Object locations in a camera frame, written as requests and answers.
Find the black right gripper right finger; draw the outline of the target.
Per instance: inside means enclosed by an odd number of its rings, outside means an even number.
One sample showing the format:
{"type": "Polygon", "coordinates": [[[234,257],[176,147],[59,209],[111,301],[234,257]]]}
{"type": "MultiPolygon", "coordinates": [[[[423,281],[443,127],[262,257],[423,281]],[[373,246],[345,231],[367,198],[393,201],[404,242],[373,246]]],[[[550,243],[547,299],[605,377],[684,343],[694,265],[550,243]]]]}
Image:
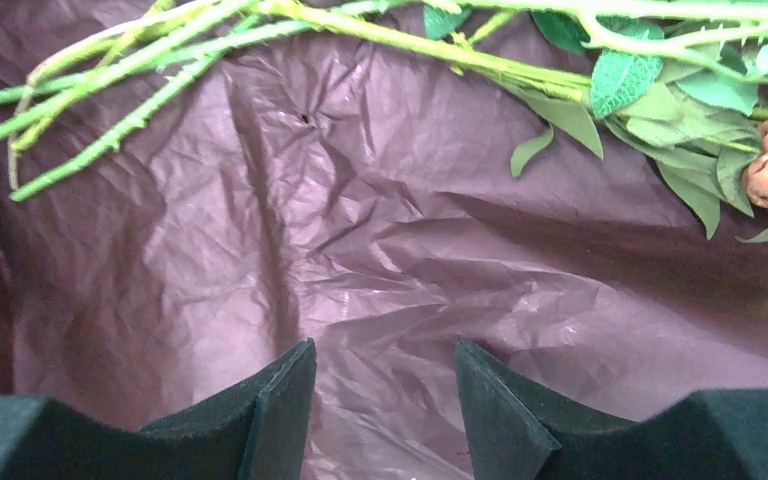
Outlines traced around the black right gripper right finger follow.
{"type": "Polygon", "coordinates": [[[643,421],[509,369],[471,341],[456,377],[477,479],[768,479],[768,389],[696,391],[643,421]]]}

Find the dark red wrapping paper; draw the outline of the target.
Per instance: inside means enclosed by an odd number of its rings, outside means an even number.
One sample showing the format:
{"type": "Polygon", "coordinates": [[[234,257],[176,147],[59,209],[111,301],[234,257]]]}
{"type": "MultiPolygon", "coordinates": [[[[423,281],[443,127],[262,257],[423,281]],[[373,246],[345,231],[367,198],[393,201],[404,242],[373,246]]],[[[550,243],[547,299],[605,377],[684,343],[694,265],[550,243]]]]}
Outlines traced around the dark red wrapping paper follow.
{"type": "MultiPolygon", "coordinates": [[[[142,1],[0,1],[0,88],[142,1]]],[[[10,115],[0,109],[0,122],[10,115]]],[[[468,479],[454,349],[646,418],[768,388],[767,220],[707,239],[648,159],[430,58],[326,32],[229,54],[24,203],[0,147],[0,394],[137,428],[318,350],[307,479],[468,479]]]]}

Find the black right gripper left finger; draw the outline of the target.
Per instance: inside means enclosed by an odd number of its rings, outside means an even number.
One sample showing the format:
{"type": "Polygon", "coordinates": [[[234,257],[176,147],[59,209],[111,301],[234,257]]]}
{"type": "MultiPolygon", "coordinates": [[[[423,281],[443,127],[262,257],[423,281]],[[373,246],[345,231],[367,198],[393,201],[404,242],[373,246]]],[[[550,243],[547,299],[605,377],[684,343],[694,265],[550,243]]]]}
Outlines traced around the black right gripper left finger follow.
{"type": "Polygon", "coordinates": [[[136,431],[53,398],[0,395],[0,479],[298,479],[317,370],[312,339],[136,431]]]}

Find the red paper flower bouquet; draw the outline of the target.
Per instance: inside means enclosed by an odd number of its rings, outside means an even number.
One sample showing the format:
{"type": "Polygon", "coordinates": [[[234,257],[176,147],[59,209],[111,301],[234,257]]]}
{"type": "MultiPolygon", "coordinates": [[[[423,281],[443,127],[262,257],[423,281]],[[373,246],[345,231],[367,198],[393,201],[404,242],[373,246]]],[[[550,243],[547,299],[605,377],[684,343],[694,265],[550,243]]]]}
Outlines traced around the red paper flower bouquet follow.
{"type": "Polygon", "coordinates": [[[13,115],[0,123],[10,196],[24,201],[120,147],[162,106],[228,52],[317,30],[445,61],[519,96],[548,124],[522,144],[511,172],[564,130],[595,154],[598,124],[652,158],[708,233],[723,203],[768,210],[768,1],[426,1],[412,35],[369,17],[391,1],[316,8],[302,1],[157,1],[139,18],[41,61],[22,85],[0,90],[13,115]],[[70,160],[29,181],[17,161],[73,104],[130,76],[178,71],[70,160]]]}

